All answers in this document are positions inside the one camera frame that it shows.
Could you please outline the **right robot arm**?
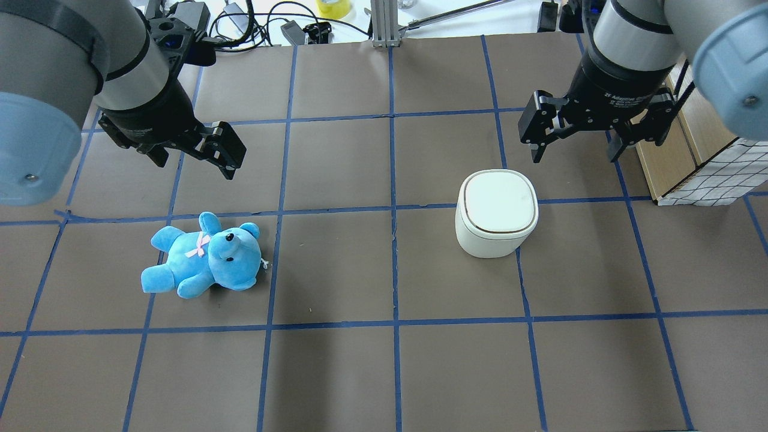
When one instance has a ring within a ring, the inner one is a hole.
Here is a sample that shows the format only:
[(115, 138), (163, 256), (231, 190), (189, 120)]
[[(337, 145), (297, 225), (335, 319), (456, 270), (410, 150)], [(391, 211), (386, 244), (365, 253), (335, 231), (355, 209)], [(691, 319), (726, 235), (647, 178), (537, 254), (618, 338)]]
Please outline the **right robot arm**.
[(613, 131), (612, 162), (660, 146), (694, 90), (735, 136), (766, 140), (765, 1), (584, 1), (581, 16), (588, 46), (570, 88), (535, 91), (518, 123), (532, 161), (581, 131)]

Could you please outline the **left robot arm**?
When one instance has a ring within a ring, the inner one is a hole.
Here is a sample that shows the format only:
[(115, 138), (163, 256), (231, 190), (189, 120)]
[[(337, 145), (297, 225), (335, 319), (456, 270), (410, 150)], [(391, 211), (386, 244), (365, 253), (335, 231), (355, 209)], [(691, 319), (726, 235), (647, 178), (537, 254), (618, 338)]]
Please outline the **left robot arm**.
[(208, 35), (204, 2), (3, 1), (2, 205), (52, 199), (80, 151), (90, 106), (123, 149), (164, 167), (175, 149), (233, 179), (247, 149), (232, 126), (205, 126), (178, 76), (230, 42)]

